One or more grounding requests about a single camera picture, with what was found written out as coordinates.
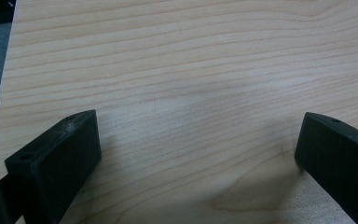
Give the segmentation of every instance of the light wood surface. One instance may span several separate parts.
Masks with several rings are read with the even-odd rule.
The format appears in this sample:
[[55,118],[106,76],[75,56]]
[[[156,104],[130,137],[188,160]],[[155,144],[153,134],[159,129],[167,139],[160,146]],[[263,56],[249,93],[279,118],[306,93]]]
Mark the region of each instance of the light wood surface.
[[97,110],[62,223],[352,223],[294,163],[304,113],[358,128],[358,0],[20,0],[4,159]]

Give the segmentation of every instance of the tabletop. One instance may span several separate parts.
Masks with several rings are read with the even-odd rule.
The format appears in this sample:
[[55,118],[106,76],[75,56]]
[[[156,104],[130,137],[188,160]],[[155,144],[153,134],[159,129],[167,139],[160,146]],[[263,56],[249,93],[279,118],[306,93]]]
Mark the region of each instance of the tabletop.
[[307,111],[358,129],[358,0],[20,0],[4,159],[95,109],[62,223],[352,223],[294,161]]

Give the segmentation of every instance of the wooden table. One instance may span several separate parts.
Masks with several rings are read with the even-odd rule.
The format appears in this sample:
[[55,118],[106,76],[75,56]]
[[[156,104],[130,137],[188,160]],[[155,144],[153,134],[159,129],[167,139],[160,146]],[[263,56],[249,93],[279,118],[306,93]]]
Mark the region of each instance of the wooden table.
[[97,110],[62,223],[352,223],[294,163],[304,113],[358,128],[358,0],[20,0],[4,159]]

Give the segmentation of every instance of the wood grain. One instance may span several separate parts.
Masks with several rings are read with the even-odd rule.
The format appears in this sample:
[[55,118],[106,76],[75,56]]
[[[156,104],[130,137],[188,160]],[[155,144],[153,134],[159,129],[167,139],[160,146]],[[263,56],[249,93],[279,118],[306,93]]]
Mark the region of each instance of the wood grain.
[[4,159],[97,110],[62,223],[352,223],[294,163],[306,111],[358,128],[358,0],[21,0]]

